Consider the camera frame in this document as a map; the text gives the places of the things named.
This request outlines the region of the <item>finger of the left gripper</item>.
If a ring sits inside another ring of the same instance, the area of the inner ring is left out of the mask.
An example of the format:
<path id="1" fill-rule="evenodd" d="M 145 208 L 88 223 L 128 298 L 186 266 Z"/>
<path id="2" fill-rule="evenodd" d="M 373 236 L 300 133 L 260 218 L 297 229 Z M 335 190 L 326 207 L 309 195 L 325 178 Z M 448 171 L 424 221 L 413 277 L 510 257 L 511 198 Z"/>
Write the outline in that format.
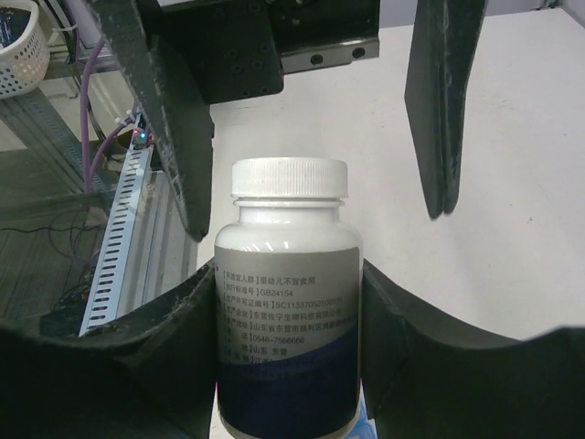
<path id="1" fill-rule="evenodd" d="M 432 219 L 458 202 L 466 92 L 486 8 L 477 0 L 417 3 L 405 104 Z"/>

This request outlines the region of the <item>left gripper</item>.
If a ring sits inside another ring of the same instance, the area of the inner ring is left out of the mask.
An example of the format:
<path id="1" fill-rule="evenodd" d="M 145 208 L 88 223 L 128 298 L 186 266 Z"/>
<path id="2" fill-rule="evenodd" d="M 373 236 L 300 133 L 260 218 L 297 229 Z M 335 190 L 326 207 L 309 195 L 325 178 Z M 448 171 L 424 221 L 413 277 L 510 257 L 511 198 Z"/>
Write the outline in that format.
<path id="1" fill-rule="evenodd" d="M 377 1 L 89 1 L 157 142 L 186 233 L 208 234 L 209 104 L 278 94 L 287 75 L 379 54 Z"/>

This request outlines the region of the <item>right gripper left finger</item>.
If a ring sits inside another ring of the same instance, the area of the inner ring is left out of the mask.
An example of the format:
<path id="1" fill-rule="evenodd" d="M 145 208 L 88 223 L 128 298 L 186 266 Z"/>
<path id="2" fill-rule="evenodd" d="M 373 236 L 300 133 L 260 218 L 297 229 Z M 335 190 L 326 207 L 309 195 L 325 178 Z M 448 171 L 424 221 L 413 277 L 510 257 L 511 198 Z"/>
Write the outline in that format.
<path id="1" fill-rule="evenodd" d="M 214 266 L 83 337 L 1 326 L 4 438 L 206 438 L 218 375 Z"/>

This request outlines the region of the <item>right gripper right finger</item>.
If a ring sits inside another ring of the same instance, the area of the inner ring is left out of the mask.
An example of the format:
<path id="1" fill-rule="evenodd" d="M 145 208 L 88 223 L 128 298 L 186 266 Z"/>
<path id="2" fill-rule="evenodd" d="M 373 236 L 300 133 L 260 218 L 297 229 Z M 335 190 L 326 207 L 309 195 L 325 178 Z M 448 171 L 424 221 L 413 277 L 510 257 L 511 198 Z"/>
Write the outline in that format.
<path id="1" fill-rule="evenodd" d="M 519 341 L 363 272 L 362 380 L 381 438 L 581 438 L 584 331 Z"/>

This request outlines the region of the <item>white bottle cap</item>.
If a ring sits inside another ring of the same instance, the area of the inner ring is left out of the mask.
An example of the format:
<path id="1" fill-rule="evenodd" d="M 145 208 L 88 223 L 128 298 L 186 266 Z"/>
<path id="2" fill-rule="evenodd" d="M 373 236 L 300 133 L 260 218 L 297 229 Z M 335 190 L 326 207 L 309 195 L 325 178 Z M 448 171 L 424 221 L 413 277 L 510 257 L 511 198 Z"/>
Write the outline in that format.
<path id="1" fill-rule="evenodd" d="M 347 198 L 348 168 L 340 160 L 262 157 L 232 166 L 234 198 Z"/>

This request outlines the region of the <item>white pill bottle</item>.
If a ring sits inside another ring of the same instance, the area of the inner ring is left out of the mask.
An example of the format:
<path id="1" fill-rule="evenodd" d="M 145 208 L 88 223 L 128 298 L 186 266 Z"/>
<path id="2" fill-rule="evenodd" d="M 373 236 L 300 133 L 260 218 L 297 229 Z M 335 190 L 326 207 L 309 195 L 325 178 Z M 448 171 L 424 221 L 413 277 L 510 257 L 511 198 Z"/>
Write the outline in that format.
<path id="1" fill-rule="evenodd" d="M 220 419 L 236 438 L 340 438 L 358 418 L 361 238 L 338 199 L 238 205 L 214 251 Z"/>

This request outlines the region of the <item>blue weekly pill organizer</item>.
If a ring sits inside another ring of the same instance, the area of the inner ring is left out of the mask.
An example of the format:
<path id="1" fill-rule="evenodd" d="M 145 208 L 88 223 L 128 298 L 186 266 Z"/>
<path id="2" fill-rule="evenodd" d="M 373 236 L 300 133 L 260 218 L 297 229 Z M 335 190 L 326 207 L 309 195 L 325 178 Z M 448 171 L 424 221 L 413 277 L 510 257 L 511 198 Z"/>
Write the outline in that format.
<path id="1" fill-rule="evenodd" d="M 367 417 L 367 407 L 364 392 L 360 391 L 358 404 L 358 418 L 347 439 L 377 439 L 378 434 L 375 422 Z"/>

